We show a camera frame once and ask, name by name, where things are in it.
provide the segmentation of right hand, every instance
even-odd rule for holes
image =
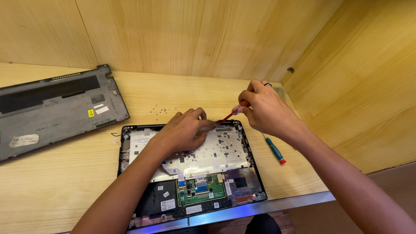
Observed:
[[[265,83],[267,81],[252,80],[247,90],[241,92],[238,103],[247,100],[253,109],[239,107],[237,111],[246,115],[252,128],[290,144],[307,126],[270,85],[264,86]]]

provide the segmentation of number 3 sticker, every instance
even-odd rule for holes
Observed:
[[[94,116],[94,110],[88,110],[88,117]]]

